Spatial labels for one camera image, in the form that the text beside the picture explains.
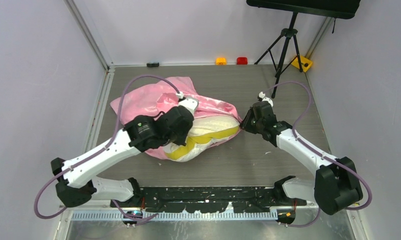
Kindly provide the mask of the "black tripod stand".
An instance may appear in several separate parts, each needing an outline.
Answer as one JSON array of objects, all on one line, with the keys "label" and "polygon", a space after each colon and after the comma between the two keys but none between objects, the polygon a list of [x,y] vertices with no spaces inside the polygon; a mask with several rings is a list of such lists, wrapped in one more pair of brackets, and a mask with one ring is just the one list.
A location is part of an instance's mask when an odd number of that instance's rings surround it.
[{"label": "black tripod stand", "polygon": [[[289,23],[288,28],[283,28],[280,32],[280,35],[276,38],[276,40],[266,49],[266,51],[254,62],[254,65],[257,65],[260,63],[260,61],[266,56],[269,55],[272,61],[272,65],[275,69],[275,85],[280,83],[280,78],[282,74],[285,72],[285,70],[289,67],[290,64],[292,64],[295,60],[298,62],[298,70],[300,73],[304,72],[304,67],[302,65],[301,61],[301,55],[300,55],[300,49],[299,49],[299,44],[298,44],[298,39],[297,39],[297,33],[298,30],[295,29],[295,22],[297,19],[298,13],[293,12],[292,17]],[[281,50],[281,54],[279,57],[278,62],[276,62],[272,49],[273,47],[280,41],[284,39],[283,47]],[[295,57],[288,63],[285,64],[285,59],[288,53],[289,49],[289,44],[290,42],[293,41],[294,44],[294,49],[295,49]]]}]

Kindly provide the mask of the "white pillow with yellow trim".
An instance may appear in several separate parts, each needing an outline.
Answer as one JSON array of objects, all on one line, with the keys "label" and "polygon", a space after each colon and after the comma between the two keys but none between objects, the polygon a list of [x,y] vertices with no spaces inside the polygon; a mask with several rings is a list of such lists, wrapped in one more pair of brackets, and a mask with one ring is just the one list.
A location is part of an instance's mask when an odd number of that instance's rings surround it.
[{"label": "white pillow with yellow trim", "polygon": [[185,139],[185,145],[169,143],[163,147],[166,159],[188,162],[205,150],[223,144],[235,137],[240,130],[239,121],[228,115],[197,118]]}]

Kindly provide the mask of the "small black wall device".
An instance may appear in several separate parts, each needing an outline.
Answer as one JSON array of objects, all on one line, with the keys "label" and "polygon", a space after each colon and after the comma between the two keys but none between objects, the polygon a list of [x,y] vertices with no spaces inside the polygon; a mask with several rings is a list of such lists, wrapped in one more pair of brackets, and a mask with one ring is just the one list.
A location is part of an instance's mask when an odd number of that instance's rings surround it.
[{"label": "small black wall device", "polygon": [[158,68],[160,66],[159,62],[148,62],[146,63],[147,68]]}]

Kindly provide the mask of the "black panel on tripod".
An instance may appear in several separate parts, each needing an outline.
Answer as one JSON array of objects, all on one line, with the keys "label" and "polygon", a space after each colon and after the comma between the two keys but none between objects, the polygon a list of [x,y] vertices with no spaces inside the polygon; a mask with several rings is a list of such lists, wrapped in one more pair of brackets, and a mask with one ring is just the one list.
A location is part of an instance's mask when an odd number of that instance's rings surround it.
[{"label": "black panel on tripod", "polygon": [[296,12],[336,19],[352,19],[360,0],[247,0],[251,7]]}]

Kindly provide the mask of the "pink floral pillowcase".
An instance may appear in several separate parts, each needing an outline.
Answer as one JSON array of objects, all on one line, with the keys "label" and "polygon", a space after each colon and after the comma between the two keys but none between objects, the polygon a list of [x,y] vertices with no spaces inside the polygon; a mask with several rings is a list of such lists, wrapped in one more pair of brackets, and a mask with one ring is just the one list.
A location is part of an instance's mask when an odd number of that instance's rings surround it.
[{"label": "pink floral pillowcase", "polygon": [[[194,113],[194,120],[209,116],[231,116],[241,123],[237,109],[234,105],[223,100],[214,99],[197,93],[190,77],[169,77],[166,82],[159,81],[136,88],[127,93],[123,98],[123,104],[119,119],[122,124],[132,121],[136,116],[155,116],[160,112],[168,112],[172,107],[177,106],[178,98],[175,89],[178,89],[185,96],[195,98],[199,106]],[[167,160],[163,147],[146,150],[146,154]]]}]

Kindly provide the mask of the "aluminium frame rail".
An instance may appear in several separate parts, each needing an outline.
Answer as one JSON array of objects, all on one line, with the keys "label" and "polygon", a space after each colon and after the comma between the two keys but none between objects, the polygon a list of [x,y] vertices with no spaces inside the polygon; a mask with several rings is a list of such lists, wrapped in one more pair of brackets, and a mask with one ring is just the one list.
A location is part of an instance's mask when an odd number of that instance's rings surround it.
[{"label": "aluminium frame rail", "polygon": [[75,210],[70,208],[65,210],[63,214],[65,219],[88,221],[122,221],[126,224],[135,224],[137,221],[276,221],[279,224],[291,224],[303,209],[315,209],[318,205],[314,202],[307,201],[305,206],[294,205],[292,208],[286,206],[270,207],[267,212],[262,213],[235,213],[230,205],[224,212],[217,213],[201,213],[195,211],[189,213],[183,211],[180,213],[167,212],[147,212],[142,207],[120,207],[118,203],[112,201],[101,200],[99,206],[88,205],[86,207],[79,206]]}]

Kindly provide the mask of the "yellow corner bracket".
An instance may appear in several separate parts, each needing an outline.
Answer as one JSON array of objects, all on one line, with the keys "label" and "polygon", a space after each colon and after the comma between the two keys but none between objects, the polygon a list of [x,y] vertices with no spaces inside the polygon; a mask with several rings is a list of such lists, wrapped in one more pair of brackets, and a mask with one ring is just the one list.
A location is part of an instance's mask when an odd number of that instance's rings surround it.
[{"label": "yellow corner bracket", "polygon": [[290,64],[299,70],[302,69],[302,72],[306,73],[313,66],[313,61],[300,55],[299,57],[295,56]]}]

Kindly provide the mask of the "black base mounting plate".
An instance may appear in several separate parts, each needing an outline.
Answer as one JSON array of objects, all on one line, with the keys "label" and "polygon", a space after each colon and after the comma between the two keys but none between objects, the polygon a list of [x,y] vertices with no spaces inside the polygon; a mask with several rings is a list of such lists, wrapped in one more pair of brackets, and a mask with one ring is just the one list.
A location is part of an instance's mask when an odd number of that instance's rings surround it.
[{"label": "black base mounting plate", "polygon": [[265,213],[270,207],[306,206],[307,201],[278,196],[268,186],[144,187],[121,208],[143,208],[148,213],[222,213],[232,206],[235,213]]}]

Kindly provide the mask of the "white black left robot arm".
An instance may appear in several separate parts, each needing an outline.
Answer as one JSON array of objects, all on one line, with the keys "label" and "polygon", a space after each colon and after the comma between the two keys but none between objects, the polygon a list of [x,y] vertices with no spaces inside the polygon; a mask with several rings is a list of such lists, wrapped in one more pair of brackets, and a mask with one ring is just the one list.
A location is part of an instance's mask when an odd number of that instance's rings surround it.
[{"label": "white black left robot arm", "polygon": [[160,116],[138,115],[119,129],[115,137],[70,160],[55,158],[52,173],[65,173],[55,185],[58,198],[67,208],[89,200],[116,200],[130,207],[141,203],[137,181],[111,180],[98,174],[122,160],[155,150],[170,143],[184,146],[193,126],[196,107],[178,105]]}]

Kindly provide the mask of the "orange block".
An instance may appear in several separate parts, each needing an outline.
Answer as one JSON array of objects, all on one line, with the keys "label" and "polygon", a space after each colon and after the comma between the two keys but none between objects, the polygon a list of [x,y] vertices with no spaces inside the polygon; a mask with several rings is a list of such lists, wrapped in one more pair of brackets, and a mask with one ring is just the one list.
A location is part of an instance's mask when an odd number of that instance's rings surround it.
[{"label": "orange block", "polygon": [[217,57],[215,59],[215,64],[218,65],[218,66],[227,65],[227,59],[225,57]]}]

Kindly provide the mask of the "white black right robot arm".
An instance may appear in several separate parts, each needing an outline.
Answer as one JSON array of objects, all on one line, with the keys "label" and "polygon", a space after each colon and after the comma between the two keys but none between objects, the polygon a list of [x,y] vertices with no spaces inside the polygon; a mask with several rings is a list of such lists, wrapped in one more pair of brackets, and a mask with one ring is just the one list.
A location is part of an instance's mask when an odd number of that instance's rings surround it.
[{"label": "white black right robot arm", "polygon": [[287,205],[293,199],[316,203],[333,215],[363,199],[354,162],[326,153],[302,137],[286,121],[278,121],[268,101],[254,103],[240,124],[245,132],[259,134],[276,148],[285,151],[313,175],[313,180],[287,176],[274,183],[274,200]]}]

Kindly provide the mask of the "red block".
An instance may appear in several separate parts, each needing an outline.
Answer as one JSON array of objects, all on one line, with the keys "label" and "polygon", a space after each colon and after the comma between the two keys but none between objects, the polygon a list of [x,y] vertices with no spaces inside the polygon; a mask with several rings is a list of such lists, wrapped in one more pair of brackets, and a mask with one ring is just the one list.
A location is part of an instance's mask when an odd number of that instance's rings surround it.
[{"label": "red block", "polygon": [[240,56],[236,59],[236,64],[237,65],[247,65],[248,64],[248,58],[244,56]]}]

